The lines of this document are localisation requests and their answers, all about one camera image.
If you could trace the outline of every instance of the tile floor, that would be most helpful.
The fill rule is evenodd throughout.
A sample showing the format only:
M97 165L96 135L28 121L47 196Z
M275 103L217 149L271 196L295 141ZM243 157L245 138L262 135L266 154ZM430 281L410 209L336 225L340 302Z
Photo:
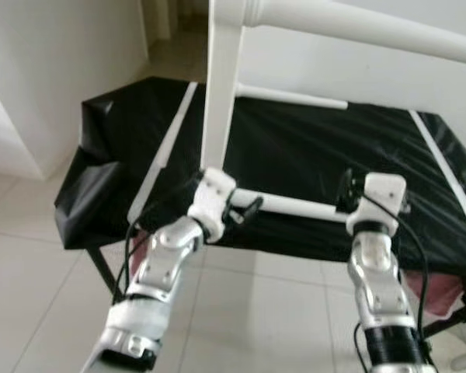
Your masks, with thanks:
M203 27L158 42L141 78L204 82ZM62 249L53 200L67 165L46 183L0 176L0 373L75 373L106 318L110 294L84 253ZM114 270L121 244L104 249ZM344 264L208 247L185 281L156 372L361 372ZM440 372L466 345L433 338Z

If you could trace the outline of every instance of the white horizontal bar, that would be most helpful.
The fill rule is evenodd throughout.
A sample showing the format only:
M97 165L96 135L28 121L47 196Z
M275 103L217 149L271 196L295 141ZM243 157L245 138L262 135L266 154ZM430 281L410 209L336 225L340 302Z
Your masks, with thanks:
M277 89L268 89L245 85L238 83L236 87L237 97L252 97L253 99L268 99L282 103L296 103L299 105L321 106L332 109L346 110L349 106L347 101L338 99L326 99L323 97L302 95L300 93L280 91Z
M331 204L320 204L309 200L299 200L277 196L275 194L256 192L254 190L237 189L231 197L231 204L236 207L247 207L258 196L264 198L261 207L263 211L276 212L303 218L313 218L326 221L345 223L347 214L336 212L336 207Z
M244 24L317 33L466 64L464 35L328 0L248 0Z
M456 176L452 172L452 169L450 169L449 164L447 163L447 160L443 157L442 152L440 151L440 149L438 149L438 146L436 146L435 140L433 139L431 133L428 131L428 128L426 128L421 117L414 110L410 110L409 113L411 114L411 117L414 120L414 123L416 123L416 126L419 129L419 132L425 139L426 144L428 145L430 151L432 152L433 157L435 158L436 162L438 163L438 166L442 170L443 175L447 179L447 182L449 183L450 188L452 189L455 196L457 197L457 200L459 201L459 204L461 205L461 208L463 209L464 215L466 216L466 193L464 192L463 187L459 184L459 181L457 180Z

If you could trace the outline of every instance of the black fabric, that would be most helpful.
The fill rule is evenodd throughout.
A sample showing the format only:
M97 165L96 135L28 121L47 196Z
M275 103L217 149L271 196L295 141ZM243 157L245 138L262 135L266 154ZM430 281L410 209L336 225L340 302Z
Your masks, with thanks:
M149 78L83 103L82 143L56 200L66 248L123 239L127 211L186 87L186 82ZM204 102L205 87L199 85L148 203L198 170ZM466 190L466 150L437 115L422 117ZM412 203L404 219L425 245L430 269L466 275L466 218L407 111L236 100L224 169L240 187L334 204L349 167L403 175ZM143 226L153 229L185 214L193 191L190 186L160 204ZM395 241L402 266L420 269L416 248L402 229ZM266 212L219 242L334 261L347 261L350 243L342 224Z

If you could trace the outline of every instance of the metal table leg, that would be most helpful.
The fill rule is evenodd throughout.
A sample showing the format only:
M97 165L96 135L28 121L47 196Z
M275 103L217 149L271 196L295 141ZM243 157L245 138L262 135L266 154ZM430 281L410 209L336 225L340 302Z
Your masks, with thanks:
M102 252L99 247L93 249L87 249L90 258L92 258L93 263L95 264L96 269L99 271L100 276L102 276L103 281L106 283L107 287L111 294L113 293L114 288L116 287L116 278L114 277L112 271L109 268L109 265L106 262L106 259L103 257ZM121 299L123 294L119 288L116 289L116 298Z

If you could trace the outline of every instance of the pink cloth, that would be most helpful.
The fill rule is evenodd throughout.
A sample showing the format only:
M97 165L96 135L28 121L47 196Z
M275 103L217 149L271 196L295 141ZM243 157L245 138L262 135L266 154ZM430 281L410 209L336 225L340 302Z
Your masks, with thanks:
M421 272L406 271L405 279L412 292L419 298L423 279ZM452 314L452 306L463 294L463 284L458 276L451 274L430 274L425 310L442 319Z
M133 247L137 245L142 239L144 239L146 235L147 235L146 231L138 231L137 236L133 238ZM131 276L134 276L134 274L137 272L138 267L140 266L141 262L147 256L147 251L148 251L148 239L145 239L145 242L143 242L140 245L140 248L138 248L138 250L135 251L134 254L131 256L131 259L130 259Z

